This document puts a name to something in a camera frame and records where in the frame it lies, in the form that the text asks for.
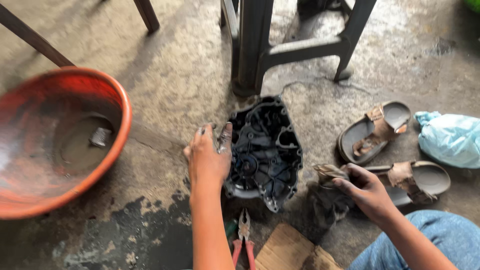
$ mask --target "sandal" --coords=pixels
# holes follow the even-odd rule
[[[430,161],[405,161],[392,166],[366,167],[385,185],[395,206],[431,204],[450,187],[444,168]]]
[[[340,154],[357,165],[369,162],[389,141],[407,130],[410,117],[410,109],[399,101],[375,106],[340,134],[337,141]]]

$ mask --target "wooden chair leg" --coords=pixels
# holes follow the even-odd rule
[[[8,9],[0,4],[0,24],[23,39],[41,54],[45,55],[50,61],[57,66],[74,66],[70,60],[63,56],[59,51],[48,43],[41,35],[28,27],[22,20],[13,15]]]
[[[155,11],[153,10],[150,0],[133,0],[137,6],[138,12],[142,16],[145,25],[147,26],[148,33],[153,33],[160,28],[160,23],[156,18]]]

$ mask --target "engine cover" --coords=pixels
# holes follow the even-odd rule
[[[272,212],[297,191],[302,149],[280,97],[265,97],[232,113],[232,166],[228,197],[260,197]]]

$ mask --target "blue jeans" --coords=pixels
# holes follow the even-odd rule
[[[406,218],[412,222],[460,270],[480,270],[480,228],[458,215],[421,210]],[[410,269],[398,250],[381,233],[347,270]]]

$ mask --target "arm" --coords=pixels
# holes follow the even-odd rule
[[[333,179],[334,184],[352,197],[359,208],[388,235],[411,269],[458,270],[400,213],[375,174],[351,163],[342,169],[349,173],[355,184],[341,178]]]
[[[183,150],[191,185],[193,269],[234,270],[220,205],[222,184],[230,171],[232,124],[222,130],[218,151],[212,129],[212,124],[198,129]]]

